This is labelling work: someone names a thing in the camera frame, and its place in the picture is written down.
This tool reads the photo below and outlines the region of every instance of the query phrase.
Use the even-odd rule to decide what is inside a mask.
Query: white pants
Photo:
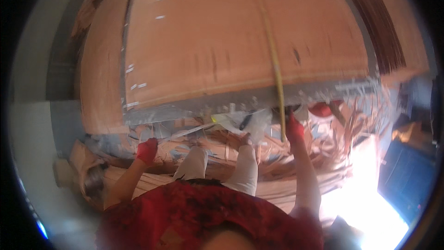
[[[190,180],[194,178],[205,178],[207,169],[208,153],[206,150],[194,146],[186,158],[180,164],[173,180]],[[223,183],[224,186],[248,195],[256,195],[258,184],[258,164],[256,163],[256,153],[250,145],[239,148],[236,169],[233,175]]]

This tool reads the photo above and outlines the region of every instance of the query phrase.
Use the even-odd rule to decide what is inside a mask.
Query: red shirt
[[[257,249],[322,249],[319,219],[292,218],[266,200],[224,186],[174,181],[105,210],[97,249],[197,249],[224,222],[244,229]]]

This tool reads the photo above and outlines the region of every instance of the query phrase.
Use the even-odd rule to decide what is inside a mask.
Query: gloved hand
[[[142,160],[147,166],[153,163],[157,154],[157,139],[150,138],[146,142],[140,143],[137,146],[136,158]]]
[[[295,119],[292,110],[288,112],[288,121],[286,122],[285,134],[290,143],[304,141],[304,126]]]

